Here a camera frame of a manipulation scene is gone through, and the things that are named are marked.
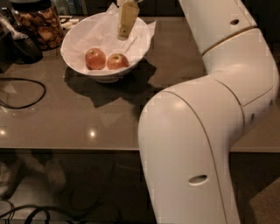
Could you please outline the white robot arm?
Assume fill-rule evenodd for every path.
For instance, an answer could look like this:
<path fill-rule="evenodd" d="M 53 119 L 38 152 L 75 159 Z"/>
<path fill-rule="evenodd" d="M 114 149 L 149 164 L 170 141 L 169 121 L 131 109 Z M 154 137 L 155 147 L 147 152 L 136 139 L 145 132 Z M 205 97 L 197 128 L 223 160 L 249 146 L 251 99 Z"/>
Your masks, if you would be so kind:
<path fill-rule="evenodd" d="M 206 75 L 143 108 L 138 142 L 157 224 L 240 224 L 232 145 L 275 102 L 276 62 L 242 0 L 179 0 Z"/>

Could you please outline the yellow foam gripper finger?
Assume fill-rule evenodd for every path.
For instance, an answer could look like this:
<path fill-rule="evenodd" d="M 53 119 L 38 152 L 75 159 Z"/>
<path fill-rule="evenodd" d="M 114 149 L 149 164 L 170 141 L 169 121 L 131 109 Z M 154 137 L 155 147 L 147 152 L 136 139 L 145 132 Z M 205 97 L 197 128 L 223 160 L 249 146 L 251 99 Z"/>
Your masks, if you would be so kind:
<path fill-rule="evenodd" d="M 138 0 L 117 0 L 118 36 L 127 39 L 139 14 Z"/>

